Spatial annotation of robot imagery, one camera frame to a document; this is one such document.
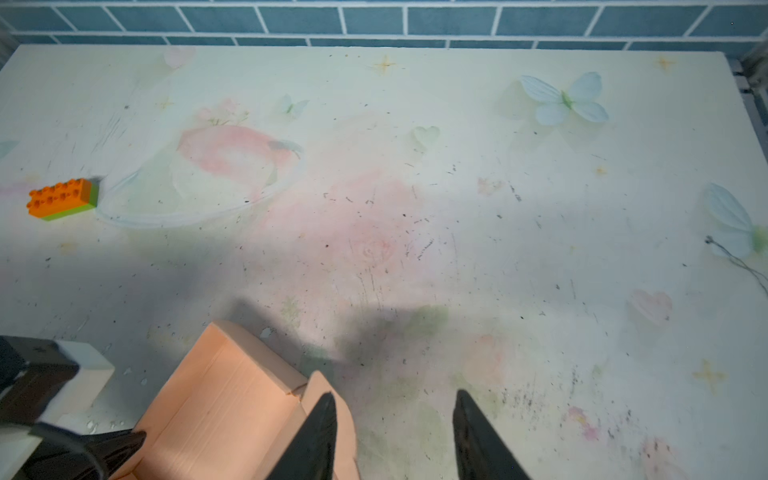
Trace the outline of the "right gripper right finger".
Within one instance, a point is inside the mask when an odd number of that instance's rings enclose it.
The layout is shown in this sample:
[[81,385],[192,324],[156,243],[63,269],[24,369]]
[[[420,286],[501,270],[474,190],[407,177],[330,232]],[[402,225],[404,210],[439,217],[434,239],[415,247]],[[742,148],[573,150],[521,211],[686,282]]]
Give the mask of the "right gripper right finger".
[[457,391],[452,420],[459,479],[530,480],[467,390]]

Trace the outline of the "pink cardboard paper box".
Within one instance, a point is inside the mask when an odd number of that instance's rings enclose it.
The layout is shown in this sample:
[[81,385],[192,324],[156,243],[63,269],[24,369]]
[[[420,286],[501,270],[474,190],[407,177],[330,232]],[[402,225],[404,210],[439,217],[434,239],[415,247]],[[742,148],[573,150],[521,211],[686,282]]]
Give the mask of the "pink cardboard paper box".
[[138,422],[141,449],[116,479],[264,479],[320,397],[325,376],[303,376],[240,325],[210,324]]

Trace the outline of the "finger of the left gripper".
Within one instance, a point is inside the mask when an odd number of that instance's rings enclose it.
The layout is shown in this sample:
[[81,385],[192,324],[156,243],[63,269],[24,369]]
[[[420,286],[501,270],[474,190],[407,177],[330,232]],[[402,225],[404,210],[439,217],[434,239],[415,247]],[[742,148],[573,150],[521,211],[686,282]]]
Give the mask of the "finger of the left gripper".
[[109,479],[144,445],[144,431],[78,434],[48,423],[12,423],[41,440],[21,468],[24,479]]

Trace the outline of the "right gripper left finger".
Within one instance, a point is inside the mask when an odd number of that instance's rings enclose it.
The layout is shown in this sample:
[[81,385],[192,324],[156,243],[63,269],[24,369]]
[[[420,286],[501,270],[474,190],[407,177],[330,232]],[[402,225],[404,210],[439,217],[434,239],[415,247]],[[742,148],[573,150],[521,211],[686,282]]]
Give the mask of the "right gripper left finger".
[[267,480],[331,480],[337,438],[335,397],[324,393]]

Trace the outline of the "small orange tag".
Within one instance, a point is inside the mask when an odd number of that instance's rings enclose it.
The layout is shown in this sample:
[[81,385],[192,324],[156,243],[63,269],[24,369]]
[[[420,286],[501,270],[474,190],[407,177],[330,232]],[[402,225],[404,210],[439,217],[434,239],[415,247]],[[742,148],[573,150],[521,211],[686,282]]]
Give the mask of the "small orange tag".
[[26,204],[28,214],[45,221],[53,221],[95,209],[99,185],[85,178],[70,179],[29,192]]

